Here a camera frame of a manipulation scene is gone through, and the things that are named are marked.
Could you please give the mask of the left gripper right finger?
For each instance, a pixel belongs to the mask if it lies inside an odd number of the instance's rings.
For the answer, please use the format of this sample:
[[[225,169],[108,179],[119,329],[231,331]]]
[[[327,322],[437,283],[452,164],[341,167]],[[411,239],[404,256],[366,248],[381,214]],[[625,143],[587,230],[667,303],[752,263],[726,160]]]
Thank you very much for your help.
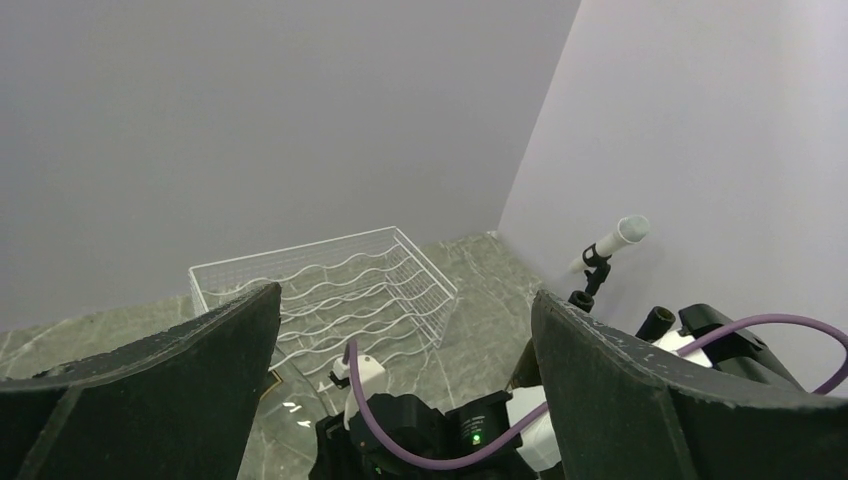
[[[805,391],[751,333],[707,368],[547,290],[532,339],[567,479],[843,479],[847,402]]]

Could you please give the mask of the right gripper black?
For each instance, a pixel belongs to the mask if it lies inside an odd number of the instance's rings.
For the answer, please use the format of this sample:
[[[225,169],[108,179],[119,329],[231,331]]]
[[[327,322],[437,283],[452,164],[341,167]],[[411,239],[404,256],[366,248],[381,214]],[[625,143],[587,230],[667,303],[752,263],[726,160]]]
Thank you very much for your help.
[[[427,459],[458,456],[457,427],[449,416],[411,394],[375,394],[367,405],[378,426],[403,450]],[[315,425],[316,458],[310,479],[452,479],[450,472],[421,469],[389,451],[360,413],[343,426],[343,414]]]

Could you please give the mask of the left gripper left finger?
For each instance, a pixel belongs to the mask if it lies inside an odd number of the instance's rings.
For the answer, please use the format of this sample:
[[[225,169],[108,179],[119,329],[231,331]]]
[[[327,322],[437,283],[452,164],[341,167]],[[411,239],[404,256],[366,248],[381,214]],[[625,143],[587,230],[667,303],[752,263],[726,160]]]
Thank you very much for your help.
[[[5,479],[234,479],[280,328],[270,283],[115,350],[1,383]]]

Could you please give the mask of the clear glass bottle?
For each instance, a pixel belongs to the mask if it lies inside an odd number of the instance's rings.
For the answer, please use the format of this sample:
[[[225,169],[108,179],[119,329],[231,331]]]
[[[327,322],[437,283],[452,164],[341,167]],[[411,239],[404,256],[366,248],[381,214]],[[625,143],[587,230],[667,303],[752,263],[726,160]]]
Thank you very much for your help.
[[[272,371],[275,384],[261,397],[257,416],[266,426],[310,433],[327,415],[323,402],[297,369],[282,365]]]

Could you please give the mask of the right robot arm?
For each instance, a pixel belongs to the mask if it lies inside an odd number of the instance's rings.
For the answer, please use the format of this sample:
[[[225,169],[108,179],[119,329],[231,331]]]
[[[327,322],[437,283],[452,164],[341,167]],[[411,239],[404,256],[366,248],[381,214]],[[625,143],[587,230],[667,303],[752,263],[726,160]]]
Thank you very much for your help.
[[[403,450],[427,459],[470,456],[503,437],[545,400],[541,377],[527,346],[506,389],[472,400],[446,413],[413,394],[392,395],[388,372],[373,357],[345,353],[335,360],[330,378],[352,390],[350,363],[369,411],[381,429]],[[741,330],[698,350],[689,361],[747,380],[798,389],[799,383],[756,335]],[[315,425],[316,458],[311,479],[560,479],[562,466],[550,417],[542,414],[498,451],[456,470],[410,465],[385,447],[349,393],[344,410]]]

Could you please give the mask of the dark wine bottle rear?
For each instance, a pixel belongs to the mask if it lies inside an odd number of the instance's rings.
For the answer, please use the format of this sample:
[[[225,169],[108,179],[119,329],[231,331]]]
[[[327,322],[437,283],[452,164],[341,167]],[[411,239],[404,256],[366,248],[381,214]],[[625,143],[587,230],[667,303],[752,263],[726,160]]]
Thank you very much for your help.
[[[539,386],[541,383],[534,342],[529,339],[510,375],[506,388],[511,391],[516,388]]]

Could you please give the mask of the dark wine bottle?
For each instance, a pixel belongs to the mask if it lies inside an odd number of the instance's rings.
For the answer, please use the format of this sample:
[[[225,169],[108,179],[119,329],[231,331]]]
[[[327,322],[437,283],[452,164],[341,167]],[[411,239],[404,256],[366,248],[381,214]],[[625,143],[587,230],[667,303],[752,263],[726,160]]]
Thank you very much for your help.
[[[653,307],[635,337],[648,343],[661,339],[676,323],[676,315],[662,306]]]
[[[534,342],[529,339],[510,375],[506,388],[511,391],[516,388],[539,386],[541,383]]]

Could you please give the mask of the dark wine bottle right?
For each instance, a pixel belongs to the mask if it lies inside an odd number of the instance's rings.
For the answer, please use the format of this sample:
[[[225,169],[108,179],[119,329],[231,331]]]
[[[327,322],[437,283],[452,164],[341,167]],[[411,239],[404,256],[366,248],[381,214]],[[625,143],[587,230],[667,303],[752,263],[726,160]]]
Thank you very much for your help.
[[[676,323],[676,315],[662,306],[653,307],[635,337],[648,343],[661,339]]]

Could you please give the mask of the microphone on black stand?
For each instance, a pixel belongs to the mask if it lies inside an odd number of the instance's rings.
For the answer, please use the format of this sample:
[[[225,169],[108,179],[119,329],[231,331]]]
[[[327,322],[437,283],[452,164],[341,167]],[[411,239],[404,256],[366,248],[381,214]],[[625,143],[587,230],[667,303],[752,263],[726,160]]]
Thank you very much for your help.
[[[610,233],[586,247],[568,266],[569,274],[585,276],[586,287],[574,290],[568,302],[589,313],[595,305],[595,296],[611,272],[611,257],[625,247],[638,244],[649,232],[650,222],[645,216],[630,215],[620,219]]]

